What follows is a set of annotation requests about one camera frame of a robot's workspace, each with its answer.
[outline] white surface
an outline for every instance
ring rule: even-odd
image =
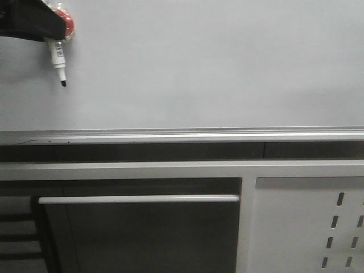
[[[149,195],[41,197],[40,204],[156,203],[156,202],[238,202],[237,195]]]
[[[64,0],[46,45],[0,38],[0,130],[364,125],[364,1]]]

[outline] cabinet door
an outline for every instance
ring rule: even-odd
[[[80,272],[234,273],[239,201],[118,202],[115,196],[162,195],[166,200],[181,194],[238,196],[240,183],[240,179],[70,183],[64,188],[66,196],[98,200],[67,205]],[[100,203],[105,196],[116,202]],[[69,200],[73,203],[78,197]]]

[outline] white handle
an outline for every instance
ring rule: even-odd
[[[156,202],[238,202],[238,195],[140,195],[41,197],[39,204],[100,204]]]

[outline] red eraser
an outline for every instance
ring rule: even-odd
[[[65,38],[67,39],[72,35],[75,30],[75,23],[72,17],[65,10],[55,10],[55,12],[66,22]]]

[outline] metal panel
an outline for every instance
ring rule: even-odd
[[[363,202],[364,177],[258,179],[248,272],[364,272]]]
[[[364,125],[362,0],[63,2],[68,87],[0,38],[1,130]]]

